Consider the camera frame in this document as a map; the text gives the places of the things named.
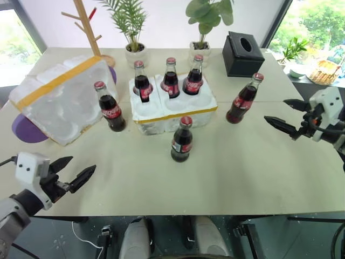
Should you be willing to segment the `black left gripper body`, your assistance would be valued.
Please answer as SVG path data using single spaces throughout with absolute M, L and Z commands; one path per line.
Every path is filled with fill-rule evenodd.
M 70 184 L 59 181 L 58 174 L 50 174 L 41 178 L 40 186 L 52 203 L 56 203 L 70 190 Z

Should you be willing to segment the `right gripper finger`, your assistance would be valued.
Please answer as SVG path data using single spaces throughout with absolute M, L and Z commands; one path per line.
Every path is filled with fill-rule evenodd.
M 292 109 L 301 111 L 301 112 L 308 112 L 311 110 L 311 105 L 307 101 L 299 100 L 299 99 L 286 99 L 283 101 Z
M 296 140 L 300 136 L 299 132 L 296 130 L 294 126 L 286 123 L 284 120 L 280 118 L 264 116 L 264 119 L 275 129 L 288 134 L 293 140 Z

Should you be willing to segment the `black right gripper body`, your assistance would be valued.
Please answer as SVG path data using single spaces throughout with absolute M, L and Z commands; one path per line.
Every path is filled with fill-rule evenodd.
M 311 104 L 303 103 L 299 108 L 299 111 L 306 112 L 302 117 L 301 127 L 298 129 L 298 134 L 311 138 L 315 133 L 322 134 L 319 129 L 321 123 L 321 114 L 324 112 L 322 104 L 317 104 L 314 108 Z

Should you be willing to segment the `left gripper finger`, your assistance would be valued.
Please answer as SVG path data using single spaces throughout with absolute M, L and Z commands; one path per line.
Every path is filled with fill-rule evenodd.
M 57 174 L 62 169 L 64 169 L 68 163 L 73 159 L 73 156 L 65 156 L 57 159 L 56 161 L 50 163 L 49 165 L 49 174 Z
M 93 165 L 81 171 L 77 175 L 77 177 L 72 182 L 69 183 L 70 185 L 69 192 L 70 193 L 77 192 L 92 177 L 95 169 L 96 169 L 96 165 Z

